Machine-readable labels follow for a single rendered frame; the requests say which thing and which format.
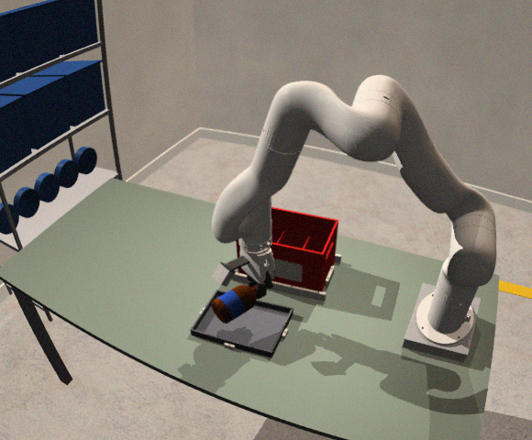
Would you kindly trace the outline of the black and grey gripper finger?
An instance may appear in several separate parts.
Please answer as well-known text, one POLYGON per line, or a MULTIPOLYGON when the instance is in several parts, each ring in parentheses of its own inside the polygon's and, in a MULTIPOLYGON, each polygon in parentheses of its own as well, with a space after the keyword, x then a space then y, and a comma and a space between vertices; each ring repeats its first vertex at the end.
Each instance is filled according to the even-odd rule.
POLYGON ((252 279, 251 276, 248 273, 246 273, 246 274, 247 274, 247 280, 249 281, 249 286, 250 287, 255 286, 257 284, 257 282, 254 279, 252 279))
POLYGON ((260 298, 264 297, 267 294, 266 289, 270 289, 272 287, 273 287, 272 280, 271 280, 269 271, 267 271, 266 272, 266 279, 263 282, 263 284, 257 283, 257 288, 256 288, 257 299, 260 299, 260 298))

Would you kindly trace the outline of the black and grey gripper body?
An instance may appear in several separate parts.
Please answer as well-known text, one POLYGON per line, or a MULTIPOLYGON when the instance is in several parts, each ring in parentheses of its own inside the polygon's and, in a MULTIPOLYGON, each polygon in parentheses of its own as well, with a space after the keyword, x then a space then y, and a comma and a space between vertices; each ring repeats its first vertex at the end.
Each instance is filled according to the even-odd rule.
POLYGON ((270 247, 259 252, 248 252, 240 248, 240 256, 244 256, 247 260, 249 260, 249 264, 241 268, 257 283, 263 284, 266 279, 267 271, 269 271, 271 279, 275 278, 274 259, 272 249, 270 247))

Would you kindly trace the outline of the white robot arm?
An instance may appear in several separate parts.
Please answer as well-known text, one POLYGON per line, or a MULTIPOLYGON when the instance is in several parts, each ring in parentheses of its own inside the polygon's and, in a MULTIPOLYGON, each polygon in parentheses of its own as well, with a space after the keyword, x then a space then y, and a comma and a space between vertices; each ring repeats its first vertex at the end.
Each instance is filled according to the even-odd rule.
POLYGON ((366 79, 352 106, 322 83, 292 82, 281 88, 272 101, 252 164, 216 203, 215 238, 221 243, 238 240, 248 252, 272 245, 272 196, 288 182, 310 129, 356 160, 374 162, 393 155, 417 198, 433 212, 447 214, 449 257, 435 292, 418 306, 416 324, 422 336, 437 345, 464 339, 473 325, 475 293, 490 281, 495 269, 494 211, 480 192, 456 176, 409 94, 388 76, 366 79))

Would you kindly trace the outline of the brown bottle with blue label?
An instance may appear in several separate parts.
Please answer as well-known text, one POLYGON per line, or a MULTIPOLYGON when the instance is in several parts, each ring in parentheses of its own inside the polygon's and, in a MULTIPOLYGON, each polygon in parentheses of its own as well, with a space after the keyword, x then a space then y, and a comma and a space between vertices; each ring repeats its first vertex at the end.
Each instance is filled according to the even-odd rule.
POLYGON ((212 308, 222 323, 229 323, 251 309, 256 301, 257 284, 239 285, 212 301, 212 308))

